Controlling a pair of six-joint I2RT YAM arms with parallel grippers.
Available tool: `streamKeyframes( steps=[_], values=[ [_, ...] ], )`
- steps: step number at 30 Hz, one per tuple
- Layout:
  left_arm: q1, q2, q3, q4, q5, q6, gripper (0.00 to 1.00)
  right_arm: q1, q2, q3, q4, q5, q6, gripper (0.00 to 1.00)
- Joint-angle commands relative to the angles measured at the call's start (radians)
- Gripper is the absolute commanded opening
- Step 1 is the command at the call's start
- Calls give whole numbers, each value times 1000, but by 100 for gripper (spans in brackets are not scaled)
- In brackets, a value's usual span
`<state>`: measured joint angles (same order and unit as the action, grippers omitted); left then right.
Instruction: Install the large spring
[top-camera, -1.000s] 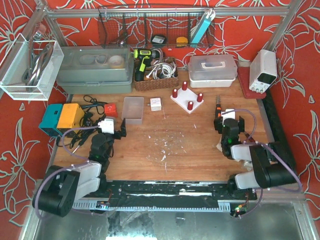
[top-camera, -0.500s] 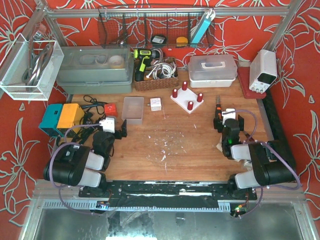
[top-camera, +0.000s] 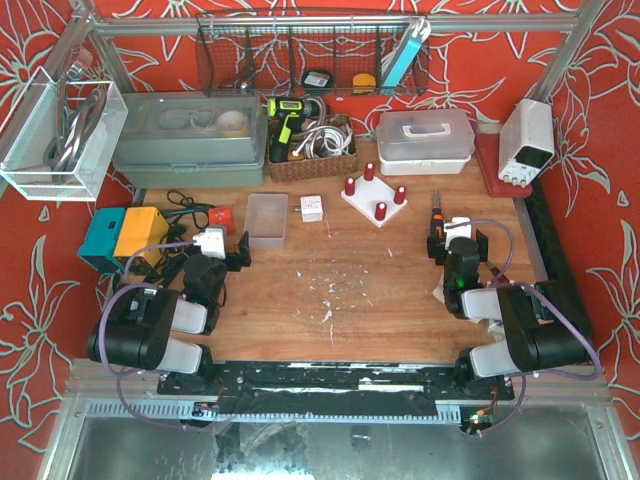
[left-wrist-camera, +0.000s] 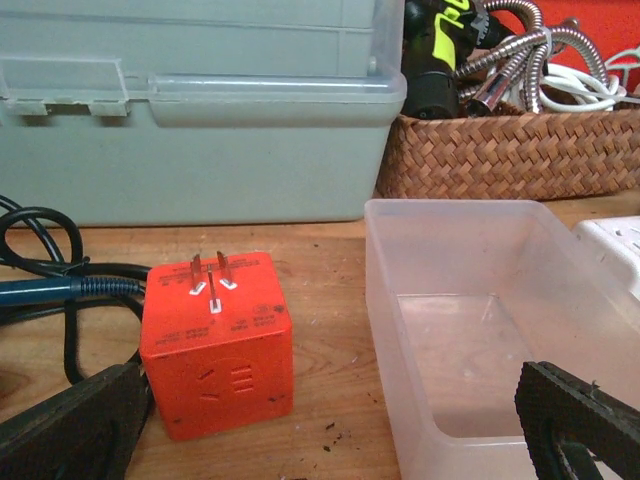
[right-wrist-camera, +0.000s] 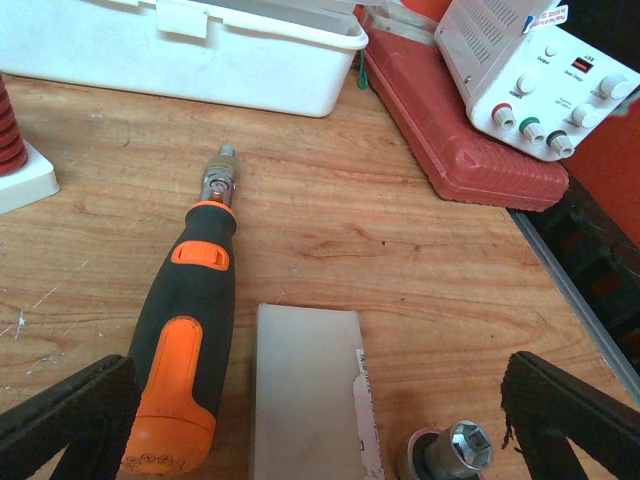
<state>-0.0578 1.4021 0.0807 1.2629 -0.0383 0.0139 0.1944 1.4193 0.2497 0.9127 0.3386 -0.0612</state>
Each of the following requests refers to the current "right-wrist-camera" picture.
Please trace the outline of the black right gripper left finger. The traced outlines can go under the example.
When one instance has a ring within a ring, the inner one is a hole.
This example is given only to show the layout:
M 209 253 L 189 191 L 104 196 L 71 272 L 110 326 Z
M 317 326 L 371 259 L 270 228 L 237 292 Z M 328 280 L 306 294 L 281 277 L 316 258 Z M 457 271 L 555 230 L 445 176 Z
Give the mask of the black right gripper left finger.
M 1 477 L 27 479 L 63 451 L 53 479 L 114 479 L 139 404 L 133 359 L 102 358 L 1 414 Z

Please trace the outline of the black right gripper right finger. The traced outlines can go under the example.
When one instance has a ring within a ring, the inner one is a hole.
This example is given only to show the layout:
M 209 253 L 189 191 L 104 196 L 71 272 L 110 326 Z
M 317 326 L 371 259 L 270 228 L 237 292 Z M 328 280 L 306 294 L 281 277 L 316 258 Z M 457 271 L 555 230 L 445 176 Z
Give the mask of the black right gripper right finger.
M 639 413 L 527 351 L 501 383 L 503 447 L 512 438 L 533 479 L 586 479 L 572 444 L 618 479 L 639 477 Z

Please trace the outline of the large red spring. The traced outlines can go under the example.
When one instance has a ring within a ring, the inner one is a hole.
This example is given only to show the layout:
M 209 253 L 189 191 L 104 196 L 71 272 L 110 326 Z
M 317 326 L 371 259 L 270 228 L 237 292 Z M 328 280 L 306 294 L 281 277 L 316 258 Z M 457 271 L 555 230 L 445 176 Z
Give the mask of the large red spring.
M 28 153 L 4 78 L 1 78 L 0 84 L 0 175 L 6 176 L 26 163 Z

